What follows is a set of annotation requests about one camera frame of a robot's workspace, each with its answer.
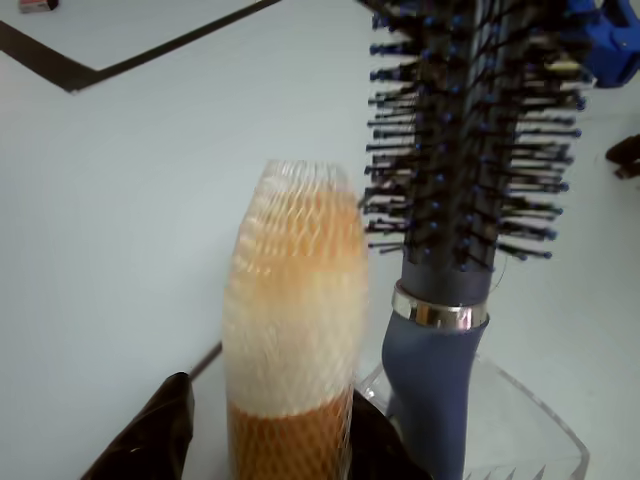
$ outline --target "white surface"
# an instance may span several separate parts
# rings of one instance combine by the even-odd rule
[[[109,67],[229,15],[256,0],[62,0],[22,14],[0,2],[0,20],[94,69]]]
[[[372,35],[354,3],[288,0],[76,96],[0,56],[3,479],[77,478],[216,342],[266,159],[342,162],[365,185]],[[640,182],[603,160],[639,107],[634,82],[583,114],[555,257],[509,262],[481,347],[587,444],[592,480],[640,478]],[[399,267],[372,257],[363,369]]]

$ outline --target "hair brush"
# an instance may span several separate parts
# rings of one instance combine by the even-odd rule
[[[572,113],[589,45],[567,32],[589,20],[547,0],[365,2],[373,28],[395,32],[371,54],[380,91],[369,122],[367,232],[403,252],[382,361],[388,415],[413,460],[437,480],[464,471],[471,366],[489,322],[494,257],[551,258],[568,190]]]

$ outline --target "blue object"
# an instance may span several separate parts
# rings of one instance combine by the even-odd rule
[[[436,480],[462,480],[471,367],[484,325],[447,331],[391,315],[382,364],[393,394],[387,416],[398,421],[414,462]]]
[[[629,0],[605,0],[600,9],[594,0],[568,0],[567,8],[568,14],[588,18],[566,38],[590,40],[591,52],[582,63],[596,86],[616,88],[629,82],[640,68],[640,21]]]

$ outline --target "silver metal ring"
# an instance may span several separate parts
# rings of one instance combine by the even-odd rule
[[[486,302],[468,307],[435,305],[409,295],[400,286],[400,281],[396,282],[391,305],[398,315],[425,327],[470,330],[489,319]]]

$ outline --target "foam cylinder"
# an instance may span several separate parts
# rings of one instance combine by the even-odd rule
[[[240,227],[223,347],[235,480],[342,480],[367,247],[339,167],[270,162]]]

